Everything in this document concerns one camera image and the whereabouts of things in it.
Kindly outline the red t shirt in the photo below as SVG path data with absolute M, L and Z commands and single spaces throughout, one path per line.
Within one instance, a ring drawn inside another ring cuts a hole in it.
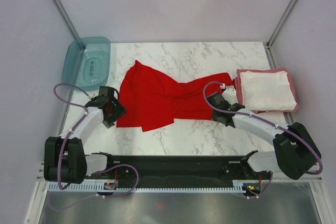
M 146 132 L 176 119 L 210 120 L 212 109 L 203 96 L 220 92 L 221 84 L 233 85 L 228 73 L 181 83 L 135 61 L 121 83 L 119 101 L 127 112 L 117 120 L 117 127 L 141 127 Z

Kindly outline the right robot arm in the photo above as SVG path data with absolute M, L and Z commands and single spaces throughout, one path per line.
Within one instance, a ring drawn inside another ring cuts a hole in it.
M 212 120 L 244 130 L 273 146 L 273 151 L 253 151 L 243 157 L 240 172 L 245 178 L 254 178 L 259 172 L 282 172 L 298 180 L 304 174 L 322 173 L 321 153 L 302 124 L 272 122 L 243 105 L 230 104 L 219 92 L 204 100 L 213 110 Z

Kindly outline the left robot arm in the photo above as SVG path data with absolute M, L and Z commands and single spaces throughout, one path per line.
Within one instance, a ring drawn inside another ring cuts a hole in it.
M 108 161 L 106 153 L 85 154 L 84 144 L 93 131 L 104 125 L 110 128 L 126 114 L 119 101 L 119 92 L 113 87 L 101 86 L 98 95 L 89 97 L 85 104 L 77 104 L 61 98 L 54 86 L 54 95 L 62 102 L 83 109 L 81 116 L 66 131 L 56 137 L 49 137 L 44 147 L 44 179 L 56 182 L 60 190 L 71 184 L 81 184 L 87 176 L 98 173 L 103 178 L 111 178 L 115 165 Z

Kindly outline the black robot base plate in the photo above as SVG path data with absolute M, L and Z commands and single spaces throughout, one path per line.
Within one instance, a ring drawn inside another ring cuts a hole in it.
M 86 178 L 116 179 L 126 186 L 225 186 L 235 180 L 268 180 L 269 172 L 255 172 L 243 156 L 131 156 L 108 155 L 102 174 Z

